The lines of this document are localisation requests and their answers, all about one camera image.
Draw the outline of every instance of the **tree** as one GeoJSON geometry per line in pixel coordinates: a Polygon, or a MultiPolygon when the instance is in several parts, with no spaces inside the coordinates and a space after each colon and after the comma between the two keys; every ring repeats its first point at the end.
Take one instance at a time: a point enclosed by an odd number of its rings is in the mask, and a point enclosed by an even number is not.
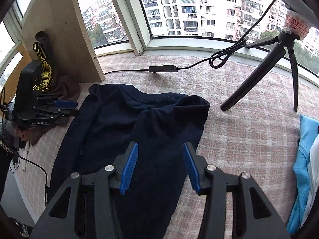
{"type": "MultiPolygon", "coordinates": [[[[278,32],[277,31],[265,31],[260,33],[260,38],[266,38],[270,36],[277,36],[278,32]]],[[[267,46],[262,46],[265,49],[272,49],[272,45],[267,45],[267,46]]],[[[302,46],[298,43],[295,42],[295,46],[293,48],[297,62],[304,67],[308,68],[309,70],[313,71],[315,74],[318,74],[319,72],[319,57],[313,56],[308,50],[302,49],[302,46]]]]}
{"type": "Polygon", "coordinates": [[[105,35],[99,25],[93,28],[93,30],[88,30],[87,34],[89,34],[93,47],[99,46],[101,43],[107,43],[105,35]]]}

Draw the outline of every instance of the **silver screw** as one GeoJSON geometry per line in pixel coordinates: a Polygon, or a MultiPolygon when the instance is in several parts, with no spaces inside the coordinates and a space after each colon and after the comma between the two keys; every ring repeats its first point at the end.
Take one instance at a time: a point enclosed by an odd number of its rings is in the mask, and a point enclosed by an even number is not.
{"type": "Polygon", "coordinates": [[[107,172],[111,172],[111,171],[114,170],[114,166],[113,166],[113,165],[107,165],[107,166],[105,166],[105,170],[106,170],[107,172]]]}
{"type": "Polygon", "coordinates": [[[216,166],[215,165],[213,165],[213,164],[209,164],[209,165],[207,165],[207,170],[209,170],[209,171],[214,171],[214,170],[216,170],[216,166]]]}
{"type": "Polygon", "coordinates": [[[74,172],[74,173],[71,173],[71,179],[76,179],[78,178],[80,175],[78,172],[74,172]]]}
{"type": "Polygon", "coordinates": [[[243,172],[241,174],[241,176],[244,178],[244,179],[249,179],[250,178],[250,174],[248,172],[243,172]]]}

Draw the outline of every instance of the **cable connector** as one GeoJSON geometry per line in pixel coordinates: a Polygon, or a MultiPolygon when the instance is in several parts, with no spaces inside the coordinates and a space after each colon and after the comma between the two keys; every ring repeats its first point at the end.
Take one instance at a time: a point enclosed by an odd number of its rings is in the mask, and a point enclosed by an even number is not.
{"type": "Polygon", "coordinates": [[[149,72],[178,72],[178,67],[174,65],[165,66],[150,66],[148,67],[149,72]]]}

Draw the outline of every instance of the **blue gripper pad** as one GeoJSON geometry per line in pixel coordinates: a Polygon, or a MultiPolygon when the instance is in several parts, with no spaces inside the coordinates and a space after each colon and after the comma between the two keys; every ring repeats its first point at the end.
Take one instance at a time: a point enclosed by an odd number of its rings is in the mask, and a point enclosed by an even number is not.
{"type": "Polygon", "coordinates": [[[70,100],[57,100],[54,102],[57,108],[76,108],[78,103],[70,100]]]}
{"type": "Polygon", "coordinates": [[[198,194],[201,189],[199,184],[199,173],[186,143],[184,143],[183,159],[192,188],[198,194]]]}
{"type": "Polygon", "coordinates": [[[121,185],[120,185],[121,195],[124,195],[125,191],[127,191],[127,189],[130,186],[131,178],[133,175],[133,171],[134,171],[137,159],[138,159],[138,144],[135,143],[122,171],[121,185]]]}

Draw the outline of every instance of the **wooden panel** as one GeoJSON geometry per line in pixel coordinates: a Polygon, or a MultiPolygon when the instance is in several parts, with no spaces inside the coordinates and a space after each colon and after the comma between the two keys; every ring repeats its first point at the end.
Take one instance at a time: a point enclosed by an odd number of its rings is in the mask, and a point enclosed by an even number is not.
{"type": "Polygon", "coordinates": [[[20,59],[20,61],[16,65],[15,69],[12,71],[12,73],[10,74],[10,76],[8,77],[7,81],[4,84],[4,88],[5,88],[4,101],[6,103],[10,102],[13,99],[14,95],[16,94],[17,86],[18,86],[18,80],[19,80],[19,76],[20,76],[21,70],[28,63],[31,62],[31,58],[29,56],[28,51],[22,45],[20,45],[17,48],[17,50],[21,53],[22,58],[20,59]]]}
{"type": "Polygon", "coordinates": [[[85,28],[78,0],[31,0],[22,21],[22,37],[32,60],[39,31],[48,33],[56,62],[78,82],[105,79],[85,28]]]}

